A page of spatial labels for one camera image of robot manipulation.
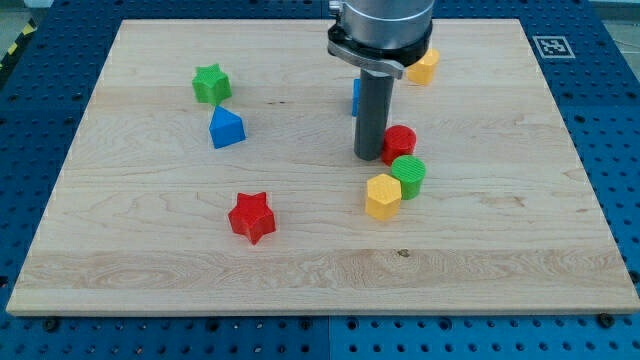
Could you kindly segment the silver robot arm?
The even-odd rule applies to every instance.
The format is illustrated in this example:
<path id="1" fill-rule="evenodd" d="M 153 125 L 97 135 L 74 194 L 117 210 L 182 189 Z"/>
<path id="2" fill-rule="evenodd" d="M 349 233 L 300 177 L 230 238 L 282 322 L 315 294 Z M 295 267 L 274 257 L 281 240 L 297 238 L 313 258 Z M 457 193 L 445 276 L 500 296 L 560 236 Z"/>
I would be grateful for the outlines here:
<path id="1" fill-rule="evenodd" d="M 429 48 L 434 0 L 337 0 L 327 51 L 379 76 L 403 77 Z"/>

